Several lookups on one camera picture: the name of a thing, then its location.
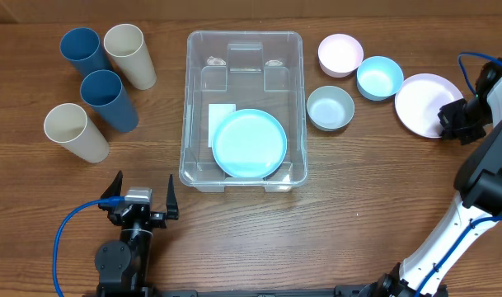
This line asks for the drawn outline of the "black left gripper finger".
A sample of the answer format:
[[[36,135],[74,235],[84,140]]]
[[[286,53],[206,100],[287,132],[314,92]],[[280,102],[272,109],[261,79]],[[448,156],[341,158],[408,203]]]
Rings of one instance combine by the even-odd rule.
[[[167,198],[166,198],[166,208],[167,208],[167,219],[178,220],[179,219],[179,208],[175,194],[175,188],[173,183],[173,176],[169,176],[168,187],[167,187]]]
[[[115,196],[120,196],[123,181],[122,171],[118,171],[114,181],[107,187],[104,193],[101,195],[101,199],[108,199]]]

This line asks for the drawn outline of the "pink plate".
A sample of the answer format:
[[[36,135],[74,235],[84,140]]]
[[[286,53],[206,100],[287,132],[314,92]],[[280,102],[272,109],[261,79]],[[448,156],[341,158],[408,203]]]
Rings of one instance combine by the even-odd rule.
[[[438,113],[442,106],[463,99],[460,90],[446,78],[432,73],[408,77],[395,95],[396,113],[411,132],[439,139],[442,131]]]

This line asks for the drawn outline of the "light blue bowl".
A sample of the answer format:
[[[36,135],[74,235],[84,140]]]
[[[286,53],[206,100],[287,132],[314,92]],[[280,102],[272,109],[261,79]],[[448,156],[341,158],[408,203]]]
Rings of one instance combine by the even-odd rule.
[[[373,56],[357,68],[357,88],[370,101],[384,101],[395,95],[404,82],[401,67],[392,59]]]

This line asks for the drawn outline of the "light blue plate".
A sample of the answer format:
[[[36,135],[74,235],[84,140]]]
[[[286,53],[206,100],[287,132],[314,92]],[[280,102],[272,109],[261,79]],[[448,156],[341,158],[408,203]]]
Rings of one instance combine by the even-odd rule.
[[[271,114],[242,109],[225,117],[213,136],[215,162],[231,177],[265,178],[283,162],[287,135]]]

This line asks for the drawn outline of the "grey bowl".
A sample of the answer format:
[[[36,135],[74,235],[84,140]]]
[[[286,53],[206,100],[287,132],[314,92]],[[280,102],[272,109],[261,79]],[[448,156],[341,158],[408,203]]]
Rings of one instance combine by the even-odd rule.
[[[307,99],[310,121],[319,130],[344,129],[352,121],[354,112],[353,98],[340,87],[319,87]]]

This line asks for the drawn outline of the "pink bowl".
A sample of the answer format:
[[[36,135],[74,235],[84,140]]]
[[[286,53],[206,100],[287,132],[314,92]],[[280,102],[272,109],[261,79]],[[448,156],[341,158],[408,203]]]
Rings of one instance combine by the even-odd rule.
[[[350,35],[333,34],[321,41],[317,56],[325,74],[333,78],[344,78],[360,66],[364,60],[364,49]]]

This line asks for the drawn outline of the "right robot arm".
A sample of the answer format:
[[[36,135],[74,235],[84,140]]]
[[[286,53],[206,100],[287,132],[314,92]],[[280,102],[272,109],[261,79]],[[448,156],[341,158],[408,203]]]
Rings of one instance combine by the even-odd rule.
[[[360,295],[448,295],[445,275],[482,234],[502,221],[502,58],[484,58],[478,78],[468,84],[472,99],[446,103],[437,111],[442,139],[481,141],[457,172],[448,211],[415,252]]]

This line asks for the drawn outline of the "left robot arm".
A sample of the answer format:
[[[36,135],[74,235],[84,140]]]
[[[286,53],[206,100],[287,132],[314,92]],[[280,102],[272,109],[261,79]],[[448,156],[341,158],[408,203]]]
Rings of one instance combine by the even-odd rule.
[[[121,227],[120,238],[103,243],[95,255],[99,273],[98,296],[159,296],[147,283],[148,262],[154,229],[164,229],[168,220],[179,219],[173,177],[169,177],[166,210],[152,209],[152,189],[131,187],[121,195],[123,173],[101,195],[98,204],[108,220]]]

